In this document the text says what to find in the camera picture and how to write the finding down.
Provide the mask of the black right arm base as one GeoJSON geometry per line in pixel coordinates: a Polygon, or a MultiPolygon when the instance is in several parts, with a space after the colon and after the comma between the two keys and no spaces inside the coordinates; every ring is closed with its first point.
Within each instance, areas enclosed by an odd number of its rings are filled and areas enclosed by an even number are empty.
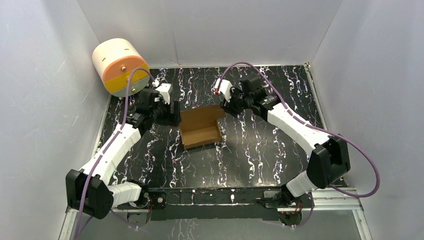
{"type": "Polygon", "coordinates": [[[293,197],[288,190],[265,191],[263,198],[257,200],[257,203],[267,209],[276,209],[278,220],[284,227],[291,229],[305,225],[312,217],[315,208],[315,201],[311,192],[293,197]],[[307,206],[310,206],[310,211],[307,217],[303,219],[302,211],[307,206]]]}

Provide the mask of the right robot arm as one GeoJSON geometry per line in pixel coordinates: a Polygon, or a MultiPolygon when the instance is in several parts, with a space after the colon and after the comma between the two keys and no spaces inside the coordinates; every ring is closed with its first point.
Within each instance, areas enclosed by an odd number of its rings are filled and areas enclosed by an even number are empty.
{"type": "Polygon", "coordinates": [[[217,95],[224,99],[220,107],[233,117],[244,110],[282,130],[308,155],[305,171],[281,187],[273,199],[288,207],[295,207],[302,195],[316,189],[325,189],[350,169],[347,143],[339,137],[315,130],[300,115],[285,106],[278,95],[269,94],[259,77],[241,81],[241,88],[234,87],[228,80],[218,79],[214,86],[217,95]]]}

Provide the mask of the brown cardboard box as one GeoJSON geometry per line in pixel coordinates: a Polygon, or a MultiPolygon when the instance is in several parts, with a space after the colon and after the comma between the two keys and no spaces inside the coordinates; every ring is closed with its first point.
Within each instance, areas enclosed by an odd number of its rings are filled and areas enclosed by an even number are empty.
{"type": "Polygon", "coordinates": [[[226,113],[218,104],[184,110],[179,125],[185,150],[222,141],[219,119],[226,113]]]}

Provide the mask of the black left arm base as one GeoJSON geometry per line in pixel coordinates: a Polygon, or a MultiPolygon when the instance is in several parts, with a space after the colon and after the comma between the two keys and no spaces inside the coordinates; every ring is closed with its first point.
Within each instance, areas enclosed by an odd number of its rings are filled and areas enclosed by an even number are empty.
{"type": "Polygon", "coordinates": [[[111,186],[110,191],[113,196],[111,209],[119,213],[126,212],[123,219],[132,227],[144,226],[150,222],[154,210],[166,207],[167,194],[145,185],[125,182],[111,186]]]}

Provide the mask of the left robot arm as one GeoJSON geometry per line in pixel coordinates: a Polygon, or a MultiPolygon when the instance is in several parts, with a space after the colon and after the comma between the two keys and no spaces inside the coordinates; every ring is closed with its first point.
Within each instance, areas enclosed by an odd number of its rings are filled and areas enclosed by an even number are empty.
{"type": "Polygon", "coordinates": [[[65,177],[67,206],[97,219],[103,219],[115,207],[132,203],[144,208],[150,201],[146,185],[128,180],[110,185],[110,179],[128,151],[150,131],[152,125],[177,127],[181,122],[180,104],[171,100],[170,86],[145,88],[138,102],[126,111],[123,124],[117,124],[112,136],[79,170],[65,177]]]}

